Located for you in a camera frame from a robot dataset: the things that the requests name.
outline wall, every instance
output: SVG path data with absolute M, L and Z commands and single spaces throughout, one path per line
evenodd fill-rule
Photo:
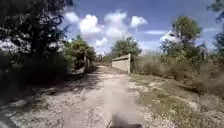
M 131 54 L 113 59 L 112 67 L 130 73 L 131 72 Z

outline green tree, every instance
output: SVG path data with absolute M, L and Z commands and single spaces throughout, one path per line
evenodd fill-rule
M 183 47 L 194 46 L 195 40 L 201 35 L 197 22 L 187 16 L 178 17 L 172 27 Z
M 33 56 L 57 51 L 51 47 L 63 39 L 65 29 L 60 29 L 64 0 L 34 0 L 20 14 L 4 17 L 0 24 L 0 40 L 10 40 L 18 53 Z
M 195 45 L 195 40 L 201 35 L 201 28 L 197 22 L 187 16 L 180 16 L 172 23 L 172 31 L 177 38 L 177 42 L 162 42 L 162 50 L 167 57 L 171 57 L 178 63 L 198 66 L 198 62 L 203 60 L 202 54 L 204 45 Z
M 220 15 L 217 17 L 217 20 L 220 21 L 224 18 L 224 1 L 223 0 L 215 0 L 214 3 L 208 7 L 212 11 L 219 13 Z M 217 61 L 221 64 L 224 64 L 224 30 L 217 34 L 215 37 L 215 53 L 213 58 L 217 59 Z
M 33 2 L 41 2 L 43 0 L 1 0 L 0 1 L 0 23 L 7 16 L 15 16 L 25 14 L 27 7 Z M 52 0 L 62 6 L 73 6 L 72 0 Z
M 84 66 L 84 56 L 93 61 L 95 59 L 95 50 L 81 36 L 77 36 L 71 43 L 66 43 L 65 57 L 73 71 Z
M 112 47 L 111 54 L 113 58 L 127 55 L 129 53 L 132 54 L 133 57 L 137 57 L 141 51 L 142 50 L 139 48 L 138 42 L 132 37 L 128 37 L 127 39 L 116 41 L 115 46 Z

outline blue sky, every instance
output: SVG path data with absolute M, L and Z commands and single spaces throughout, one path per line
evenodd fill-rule
M 132 36 L 144 50 L 159 50 L 160 40 L 180 15 L 203 28 L 198 42 L 212 48 L 221 31 L 217 14 L 207 11 L 213 0 L 79 0 L 65 13 L 68 39 L 80 34 L 98 53 L 108 52 L 119 38 Z

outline ground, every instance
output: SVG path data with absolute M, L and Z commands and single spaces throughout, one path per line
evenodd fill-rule
M 65 87 L 13 102 L 2 107 L 2 112 L 21 128 L 105 128 L 112 116 L 144 127 L 174 127 L 167 119 L 152 118 L 136 102 L 135 83 L 118 70 L 99 66 L 84 78 L 60 86 Z
M 106 128 L 115 116 L 144 128 L 224 127 L 222 99 L 191 92 L 174 80 L 106 66 L 31 91 L 2 105 L 1 112 L 21 128 Z
M 224 101 L 212 94 L 192 92 L 187 85 L 156 76 L 131 75 L 139 103 L 153 117 L 168 118 L 179 128 L 223 128 Z

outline dirt road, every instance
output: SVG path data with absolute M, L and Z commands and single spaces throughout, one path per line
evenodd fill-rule
M 105 128 L 112 115 L 144 127 L 173 127 L 167 120 L 154 120 L 148 110 L 136 103 L 138 92 L 133 91 L 134 83 L 117 70 L 99 66 L 95 72 L 66 86 L 64 90 L 52 88 L 43 93 L 38 98 L 41 102 L 29 111 L 4 112 L 21 128 Z M 23 104 L 18 101 L 11 106 Z

